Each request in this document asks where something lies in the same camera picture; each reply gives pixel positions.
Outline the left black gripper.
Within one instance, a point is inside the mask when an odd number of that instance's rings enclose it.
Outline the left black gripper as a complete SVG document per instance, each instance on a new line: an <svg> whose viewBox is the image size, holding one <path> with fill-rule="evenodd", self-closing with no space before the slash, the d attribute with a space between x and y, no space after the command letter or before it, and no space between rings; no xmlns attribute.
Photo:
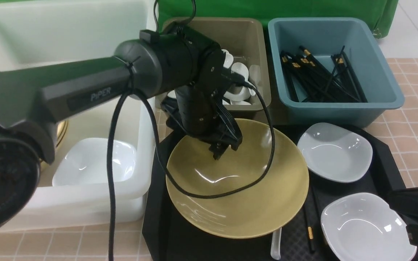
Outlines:
<svg viewBox="0 0 418 261"><path fill-rule="evenodd" d="M165 98L161 107L167 114L166 125L176 131L210 144L213 158L219 160L227 148L237 150L242 132L222 103L231 86L231 72L224 67L225 53L215 48L198 60L195 79L176 88L176 98Z"/></svg>

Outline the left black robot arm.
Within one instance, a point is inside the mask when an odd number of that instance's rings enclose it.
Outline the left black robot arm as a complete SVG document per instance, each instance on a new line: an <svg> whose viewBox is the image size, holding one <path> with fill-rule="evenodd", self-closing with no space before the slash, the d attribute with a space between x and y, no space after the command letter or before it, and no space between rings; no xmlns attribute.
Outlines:
<svg viewBox="0 0 418 261"><path fill-rule="evenodd" d="M147 100L174 90L170 114L188 135L210 144L219 159L242 142L238 124L222 104L235 76L223 66L218 43L191 28L142 30L114 56L0 72L0 227L33 196L40 160L55 158L56 127L119 96L152 109Z"/></svg>

